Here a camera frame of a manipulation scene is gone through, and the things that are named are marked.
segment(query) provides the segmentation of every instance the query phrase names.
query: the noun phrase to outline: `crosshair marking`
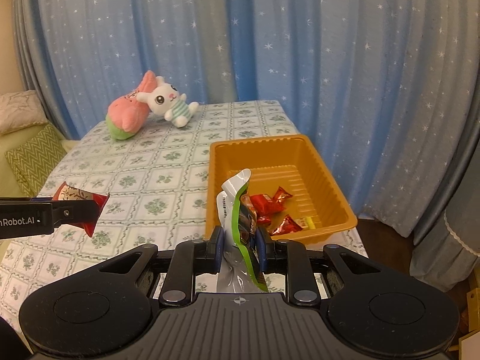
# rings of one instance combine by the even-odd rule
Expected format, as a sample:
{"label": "crosshair marking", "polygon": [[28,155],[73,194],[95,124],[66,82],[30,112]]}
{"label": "crosshair marking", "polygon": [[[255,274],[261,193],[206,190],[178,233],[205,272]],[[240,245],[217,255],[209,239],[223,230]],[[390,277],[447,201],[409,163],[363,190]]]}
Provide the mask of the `crosshair marking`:
{"label": "crosshair marking", "polygon": [[245,303],[245,302],[248,302],[248,300],[246,300],[245,298],[242,298],[241,296],[239,296],[238,298],[235,298],[235,299],[233,300],[233,302],[235,302],[235,303],[238,304],[238,305],[241,305],[241,304],[243,304],[243,303]]}

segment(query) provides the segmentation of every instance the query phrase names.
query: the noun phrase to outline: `red candy wrapper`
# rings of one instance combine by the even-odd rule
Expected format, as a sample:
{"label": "red candy wrapper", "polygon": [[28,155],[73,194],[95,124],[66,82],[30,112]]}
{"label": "red candy wrapper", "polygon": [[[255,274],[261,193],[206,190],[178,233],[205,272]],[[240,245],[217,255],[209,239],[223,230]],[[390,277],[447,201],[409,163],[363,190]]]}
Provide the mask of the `red candy wrapper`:
{"label": "red candy wrapper", "polygon": [[275,214],[285,210],[282,203],[274,202],[267,194],[251,195],[250,201],[259,216]]}
{"label": "red candy wrapper", "polygon": [[288,233],[296,233],[297,231],[301,231],[302,227],[299,226],[295,221],[292,219],[290,215],[286,215],[282,221],[282,224],[277,227],[277,229],[272,233],[273,236],[280,236],[282,234]]}
{"label": "red candy wrapper", "polygon": [[270,226],[272,224],[272,220],[268,215],[261,215],[257,217],[257,224],[258,225],[264,225],[264,226]]}
{"label": "red candy wrapper", "polygon": [[[57,192],[55,192],[55,195],[53,195],[52,200],[94,200],[98,205],[98,215],[100,216],[103,207],[105,207],[105,204],[107,204],[109,197],[110,195],[105,196],[99,195],[98,193],[80,190],[78,188],[69,186],[66,182],[63,182],[63,184],[57,189]],[[98,218],[94,222],[72,223],[71,225],[82,228],[85,230],[85,233],[87,233],[88,237],[92,238],[97,221]]]}
{"label": "red candy wrapper", "polygon": [[275,192],[275,195],[273,196],[273,201],[282,204],[284,200],[289,199],[291,197],[293,197],[292,194],[285,191],[282,187],[279,187],[277,189],[277,192]]}

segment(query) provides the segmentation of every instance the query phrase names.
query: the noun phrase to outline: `plastic tray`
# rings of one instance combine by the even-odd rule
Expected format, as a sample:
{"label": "plastic tray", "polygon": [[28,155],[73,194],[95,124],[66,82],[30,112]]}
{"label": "plastic tray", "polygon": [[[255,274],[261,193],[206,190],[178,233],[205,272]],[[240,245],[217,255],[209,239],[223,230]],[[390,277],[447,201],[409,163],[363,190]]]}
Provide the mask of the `plastic tray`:
{"label": "plastic tray", "polygon": [[283,135],[228,140],[210,147],[205,234],[219,225],[216,197],[222,184],[242,169],[251,169],[248,194],[273,196],[278,186],[293,194],[285,211],[272,215],[279,226],[286,214],[310,216],[315,229],[277,235],[273,239],[294,239],[304,244],[320,242],[331,234],[349,230],[357,218],[315,147],[305,135]]}

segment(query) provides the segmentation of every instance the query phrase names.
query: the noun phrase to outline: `pink plush toy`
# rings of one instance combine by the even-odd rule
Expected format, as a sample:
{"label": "pink plush toy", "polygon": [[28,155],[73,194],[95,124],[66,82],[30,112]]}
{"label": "pink plush toy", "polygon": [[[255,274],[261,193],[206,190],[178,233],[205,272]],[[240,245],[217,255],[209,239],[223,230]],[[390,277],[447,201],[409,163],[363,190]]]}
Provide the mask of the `pink plush toy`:
{"label": "pink plush toy", "polygon": [[114,100],[106,113],[106,125],[112,138],[124,140],[133,137],[150,113],[148,104],[137,101],[138,92],[152,92],[157,87],[155,73],[149,70],[142,82],[131,93]]}

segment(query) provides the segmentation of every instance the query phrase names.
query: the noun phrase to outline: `black robot gripper base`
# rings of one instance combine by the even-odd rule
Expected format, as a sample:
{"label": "black robot gripper base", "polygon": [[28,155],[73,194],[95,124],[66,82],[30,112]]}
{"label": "black robot gripper base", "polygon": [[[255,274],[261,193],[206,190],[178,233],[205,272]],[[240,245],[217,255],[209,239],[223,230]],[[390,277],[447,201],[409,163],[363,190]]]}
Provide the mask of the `black robot gripper base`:
{"label": "black robot gripper base", "polygon": [[458,309],[435,288],[339,245],[307,250],[264,229],[256,251],[264,273],[285,275],[285,295],[195,293],[195,276],[220,270],[220,227],[208,241],[141,245],[42,287],[19,312],[32,359],[449,358]]}

